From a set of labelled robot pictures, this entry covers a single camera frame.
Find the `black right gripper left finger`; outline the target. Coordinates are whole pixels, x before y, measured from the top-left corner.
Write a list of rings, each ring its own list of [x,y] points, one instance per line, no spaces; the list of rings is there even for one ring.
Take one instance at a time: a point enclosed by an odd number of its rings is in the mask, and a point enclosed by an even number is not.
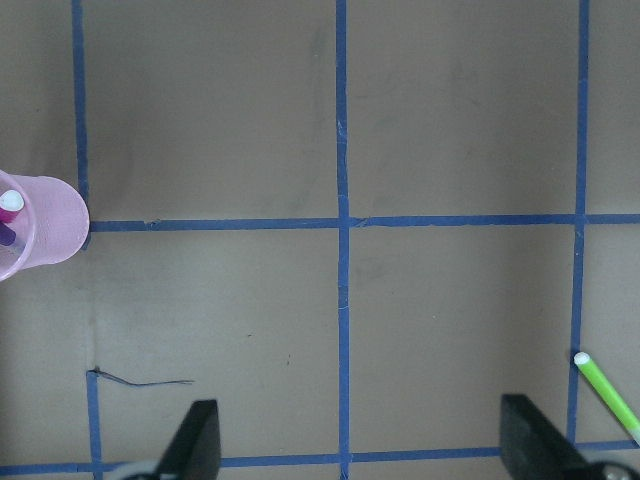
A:
[[[221,468],[221,435],[215,399],[194,401],[152,472],[153,479],[210,479]]]

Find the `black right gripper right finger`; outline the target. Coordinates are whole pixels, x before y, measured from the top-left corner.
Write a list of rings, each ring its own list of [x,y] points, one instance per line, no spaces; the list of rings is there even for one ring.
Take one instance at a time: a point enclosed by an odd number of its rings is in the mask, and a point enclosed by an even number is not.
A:
[[[591,479],[590,463],[524,394],[503,394],[500,458],[512,479]]]

